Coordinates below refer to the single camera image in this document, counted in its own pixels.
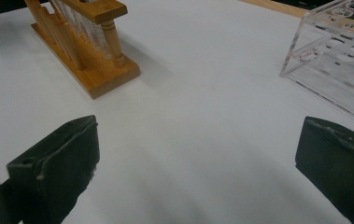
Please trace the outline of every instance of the white surface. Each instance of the white surface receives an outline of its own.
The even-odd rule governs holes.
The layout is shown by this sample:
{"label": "white surface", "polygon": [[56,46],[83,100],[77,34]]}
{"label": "white surface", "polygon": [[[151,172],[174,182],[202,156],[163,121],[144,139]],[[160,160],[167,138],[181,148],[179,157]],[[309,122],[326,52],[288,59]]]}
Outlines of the white surface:
{"label": "white surface", "polygon": [[348,223],[294,167],[305,116],[354,119],[278,76],[299,19],[235,0],[124,0],[141,77],[93,101],[35,36],[0,15],[6,164],[94,114],[101,160],[64,224]]}

